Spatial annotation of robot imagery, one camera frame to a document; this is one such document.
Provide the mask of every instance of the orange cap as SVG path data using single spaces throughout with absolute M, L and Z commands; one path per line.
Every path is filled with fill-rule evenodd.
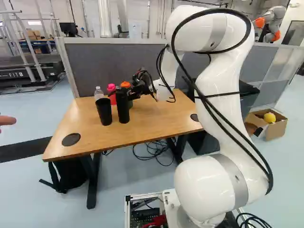
M 130 88 L 130 87 L 131 87 L 131 84 L 130 84 L 130 82 L 124 81 L 124 82 L 122 82 L 122 83 L 120 84 L 120 87 L 123 87 L 123 88 Z
M 261 29 L 265 25 L 265 18 L 257 18 L 254 20 L 254 22 L 255 22 L 256 26 Z
M 276 41 L 276 40 L 280 39 L 280 37 L 281 37 L 281 32 L 280 32 L 280 30 L 278 30 L 274 35 L 275 35 L 275 36 L 272 38 L 271 41 Z

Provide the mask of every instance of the person's hand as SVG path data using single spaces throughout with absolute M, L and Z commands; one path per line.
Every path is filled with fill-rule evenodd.
M 17 120 L 14 117 L 0 115 L 0 126 L 13 125 L 16 122 L 17 122 Z

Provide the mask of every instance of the window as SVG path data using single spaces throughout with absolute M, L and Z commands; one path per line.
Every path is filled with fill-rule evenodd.
M 40 20 L 29 20 L 28 25 L 41 25 Z
M 282 44 L 300 46 L 304 39 L 304 21 L 292 20 Z

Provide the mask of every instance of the gray floor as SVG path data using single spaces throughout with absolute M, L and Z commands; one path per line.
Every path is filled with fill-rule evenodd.
M 303 88 L 304 77 L 296 76 L 277 104 L 276 108 L 289 118 L 285 136 L 270 142 L 254 140 L 273 169 L 275 187 L 269 196 L 245 210 L 261 216 L 274 228 L 303 227 Z M 18 119 L 15 126 L 3 127 L 0 145 L 52 135 L 71 100 L 67 81 L 48 93 L 0 97 L 0 112 Z M 146 153 L 143 145 L 136 151 Z M 184 159 L 193 156 L 187 145 Z M 156 160 L 139 161 L 131 147 L 102 158 L 94 210 L 86 209 L 87 185 L 61 195 L 38 182 L 40 178 L 50 181 L 40 155 L 0 164 L 0 227 L 121 228 L 126 194 L 173 187 L 175 165 L 162 167 Z M 171 154 L 165 153 L 161 161 L 170 162 Z

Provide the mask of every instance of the black bottle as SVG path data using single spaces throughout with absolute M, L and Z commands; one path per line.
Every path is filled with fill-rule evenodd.
M 117 103 L 117 111 L 119 122 L 122 124 L 126 124 L 130 121 L 129 115 L 129 105 L 128 105 L 128 89 L 126 88 L 118 88 L 116 90 L 116 103 Z

